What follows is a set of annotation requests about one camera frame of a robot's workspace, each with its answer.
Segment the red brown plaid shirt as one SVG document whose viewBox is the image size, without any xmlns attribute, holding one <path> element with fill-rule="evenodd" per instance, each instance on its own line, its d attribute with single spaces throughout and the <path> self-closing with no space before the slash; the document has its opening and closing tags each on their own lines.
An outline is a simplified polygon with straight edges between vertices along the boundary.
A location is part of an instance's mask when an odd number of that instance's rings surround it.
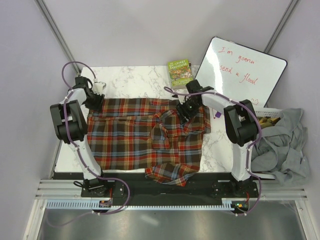
<svg viewBox="0 0 320 240">
<path fill-rule="evenodd" d="M 144 169 L 161 184 L 185 186 L 200 170 L 205 134 L 211 132 L 209 109 L 199 108 L 180 122 L 178 100 L 107 98 L 102 110 L 90 110 L 87 139 L 103 170 Z"/>
</svg>

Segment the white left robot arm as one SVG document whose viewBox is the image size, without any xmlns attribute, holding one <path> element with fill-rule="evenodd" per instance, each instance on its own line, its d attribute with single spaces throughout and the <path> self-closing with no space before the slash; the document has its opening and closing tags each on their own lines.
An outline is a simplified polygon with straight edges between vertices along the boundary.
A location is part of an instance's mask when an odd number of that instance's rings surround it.
<svg viewBox="0 0 320 240">
<path fill-rule="evenodd" d="M 94 93 L 92 87 L 93 84 L 87 77 L 76 77 L 75 85 L 64 100 L 50 106 L 50 114 L 57 138 L 69 146 L 82 169 L 83 183 L 74 184 L 104 197 L 109 193 L 110 185 L 102 180 L 102 168 L 90 149 L 88 125 L 81 110 L 84 105 L 89 110 L 102 111 L 105 96 Z"/>
</svg>

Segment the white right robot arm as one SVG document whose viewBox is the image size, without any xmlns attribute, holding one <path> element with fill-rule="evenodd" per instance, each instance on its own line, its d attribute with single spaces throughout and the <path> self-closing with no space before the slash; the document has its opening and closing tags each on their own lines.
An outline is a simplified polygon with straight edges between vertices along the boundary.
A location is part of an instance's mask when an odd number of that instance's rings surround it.
<svg viewBox="0 0 320 240">
<path fill-rule="evenodd" d="M 229 184 L 229 191 L 235 197 L 242 196 L 247 191 L 244 181 L 253 175 L 250 150 L 261 131 L 252 102 L 248 99 L 236 102 L 213 87 L 202 87 L 197 80 L 187 83 L 186 89 L 188 93 L 183 94 L 185 101 L 176 106 L 182 124 L 195 117 L 200 107 L 211 108 L 224 116 L 226 135 L 233 143 L 231 175 L 235 181 Z"/>
</svg>

